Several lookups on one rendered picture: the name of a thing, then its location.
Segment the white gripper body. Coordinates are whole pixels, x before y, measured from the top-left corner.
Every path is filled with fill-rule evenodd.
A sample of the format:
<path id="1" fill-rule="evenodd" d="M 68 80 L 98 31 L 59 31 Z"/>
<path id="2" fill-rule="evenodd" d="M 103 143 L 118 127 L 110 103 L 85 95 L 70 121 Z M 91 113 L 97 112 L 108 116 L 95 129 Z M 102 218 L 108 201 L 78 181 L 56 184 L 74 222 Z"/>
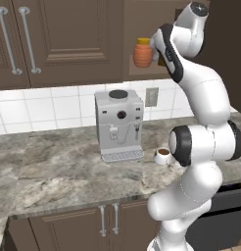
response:
<path id="1" fill-rule="evenodd" d="M 152 49 L 152 61 L 153 62 L 157 62 L 158 63 L 158 60 L 159 60 L 159 51 L 158 51 L 158 47 L 157 47 L 157 44 L 156 44 L 156 40 L 155 40 L 155 37 L 152 36 L 151 37 L 151 40 L 150 40 L 150 47 Z"/>

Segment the orange honey bottle yellow cap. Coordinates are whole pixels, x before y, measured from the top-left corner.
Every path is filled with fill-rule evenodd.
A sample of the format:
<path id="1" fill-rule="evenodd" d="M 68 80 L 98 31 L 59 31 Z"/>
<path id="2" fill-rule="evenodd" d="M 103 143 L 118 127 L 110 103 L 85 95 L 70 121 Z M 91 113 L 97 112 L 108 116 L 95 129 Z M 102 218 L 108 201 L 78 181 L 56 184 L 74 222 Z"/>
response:
<path id="1" fill-rule="evenodd" d="M 150 46 L 150 39 L 139 37 L 133 52 L 133 62 L 137 68 L 148 68 L 152 63 L 153 50 Z"/>

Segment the white mug with coffee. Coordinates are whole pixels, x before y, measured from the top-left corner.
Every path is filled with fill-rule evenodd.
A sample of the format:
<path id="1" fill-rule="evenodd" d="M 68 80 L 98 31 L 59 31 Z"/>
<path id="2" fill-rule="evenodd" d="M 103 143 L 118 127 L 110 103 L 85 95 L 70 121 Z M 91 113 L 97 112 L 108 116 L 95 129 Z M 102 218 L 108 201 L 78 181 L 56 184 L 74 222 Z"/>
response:
<path id="1" fill-rule="evenodd" d="M 158 165 L 169 165 L 171 163 L 171 154 L 167 148 L 158 148 L 154 155 L 154 161 Z"/>

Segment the dark brown open cupboard door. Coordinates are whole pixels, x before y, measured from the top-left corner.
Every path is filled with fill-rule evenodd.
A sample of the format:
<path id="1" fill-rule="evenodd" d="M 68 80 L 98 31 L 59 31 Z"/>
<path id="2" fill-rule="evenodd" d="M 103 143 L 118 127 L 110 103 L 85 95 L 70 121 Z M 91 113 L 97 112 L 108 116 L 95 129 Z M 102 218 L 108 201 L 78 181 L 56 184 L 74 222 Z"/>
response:
<path id="1" fill-rule="evenodd" d="M 205 39 L 203 60 L 220 74 L 241 113 L 241 0 L 211 0 Z"/>

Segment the grey coffee machine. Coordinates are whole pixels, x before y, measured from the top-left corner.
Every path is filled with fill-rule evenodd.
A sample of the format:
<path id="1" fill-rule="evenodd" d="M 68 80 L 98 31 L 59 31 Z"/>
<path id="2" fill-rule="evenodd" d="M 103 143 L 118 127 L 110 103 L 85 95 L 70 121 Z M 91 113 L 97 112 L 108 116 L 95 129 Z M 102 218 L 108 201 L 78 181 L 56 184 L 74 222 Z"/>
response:
<path id="1" fill-rule="evenodd" d="M 140 159 L 144 105 L 134 90 L 96 92 L 96 130 L 104 162 Z"/>

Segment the brown narrow base cupboard door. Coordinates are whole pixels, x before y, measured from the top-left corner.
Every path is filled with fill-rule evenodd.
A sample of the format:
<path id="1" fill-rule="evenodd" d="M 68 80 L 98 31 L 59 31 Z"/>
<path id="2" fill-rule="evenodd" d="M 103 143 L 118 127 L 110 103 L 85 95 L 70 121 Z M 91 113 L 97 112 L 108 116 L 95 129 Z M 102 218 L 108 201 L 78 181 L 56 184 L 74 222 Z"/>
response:
<path id="1" fill-rule="evenodd" d="M 119 234 L 113 232 L 114 226 L 115 211 L 111 205 L 108 251 L 147 251 L 160 228 L 160 224 L 150 217 L 146 200 L 119 203 Z"/>

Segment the black dishwasher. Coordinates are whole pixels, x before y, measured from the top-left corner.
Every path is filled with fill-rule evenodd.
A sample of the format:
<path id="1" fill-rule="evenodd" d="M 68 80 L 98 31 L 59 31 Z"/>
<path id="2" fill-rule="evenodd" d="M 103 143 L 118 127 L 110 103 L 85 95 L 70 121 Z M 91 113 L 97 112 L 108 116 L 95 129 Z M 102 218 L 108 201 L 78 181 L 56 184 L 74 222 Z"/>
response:
<path id="1" fill-rule="evenodd" d="M 212 208 L 188 229 L 186 240 L 195 251 L 219 251 L 241 242 L 241 188 L 217 193 Z"/>

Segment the brown wide base cupboard door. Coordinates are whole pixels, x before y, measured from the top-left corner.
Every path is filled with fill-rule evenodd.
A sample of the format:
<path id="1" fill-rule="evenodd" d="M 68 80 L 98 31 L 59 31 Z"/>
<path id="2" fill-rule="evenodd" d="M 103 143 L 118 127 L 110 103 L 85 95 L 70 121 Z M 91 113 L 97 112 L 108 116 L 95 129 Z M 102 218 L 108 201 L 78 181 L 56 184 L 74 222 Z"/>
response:
<path id="1" fill-rule="evenodd" d="M 100 233 L 101 213 L 98 207 L 32 217 L 29 222 L 39 251 L 108 251 L 107 206 L 105 237 Z"/>

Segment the brown open wall cupboard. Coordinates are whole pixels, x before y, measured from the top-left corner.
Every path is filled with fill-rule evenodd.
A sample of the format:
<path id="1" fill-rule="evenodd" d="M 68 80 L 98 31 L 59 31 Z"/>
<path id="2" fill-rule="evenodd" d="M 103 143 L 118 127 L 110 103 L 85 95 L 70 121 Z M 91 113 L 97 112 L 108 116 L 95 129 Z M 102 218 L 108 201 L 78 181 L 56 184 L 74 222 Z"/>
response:
<path id="1" fill-rule="evenodd" d="M 145 80 L 169 78 L 165 67 L 152 63 L 137 68 L 132 60 L 138 37 L 151 37 L 158 27 L 174 22 L 177 14 L 191 0 L 124 0 L 123 9 L 123 79 Z"/>

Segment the grey wall socket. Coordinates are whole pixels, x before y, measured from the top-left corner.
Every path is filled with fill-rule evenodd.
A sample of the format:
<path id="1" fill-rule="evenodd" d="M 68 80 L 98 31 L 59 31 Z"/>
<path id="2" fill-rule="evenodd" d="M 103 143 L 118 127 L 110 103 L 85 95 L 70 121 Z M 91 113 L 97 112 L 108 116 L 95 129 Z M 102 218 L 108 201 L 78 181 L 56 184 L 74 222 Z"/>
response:
<path id="1" fill-rule="evenodd" d="M 158 103 L 159 88 L 147 88 L 145 96 L 145 106 L 146 107 L 156 107 Z"/>

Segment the brown wide wall cupboard door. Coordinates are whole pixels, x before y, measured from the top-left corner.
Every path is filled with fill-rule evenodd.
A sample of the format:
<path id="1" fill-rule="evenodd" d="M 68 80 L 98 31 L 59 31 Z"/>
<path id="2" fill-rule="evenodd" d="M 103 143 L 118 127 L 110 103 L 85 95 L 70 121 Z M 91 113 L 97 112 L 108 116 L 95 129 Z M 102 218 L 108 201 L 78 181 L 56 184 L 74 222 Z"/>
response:
<path id="1" fill-rule="evenodd" d="M 122 80 L 122 0 L 13 0 L 30 86 L 56 87 Z M 31 72 L 20 7 L 35 64 Z"/>

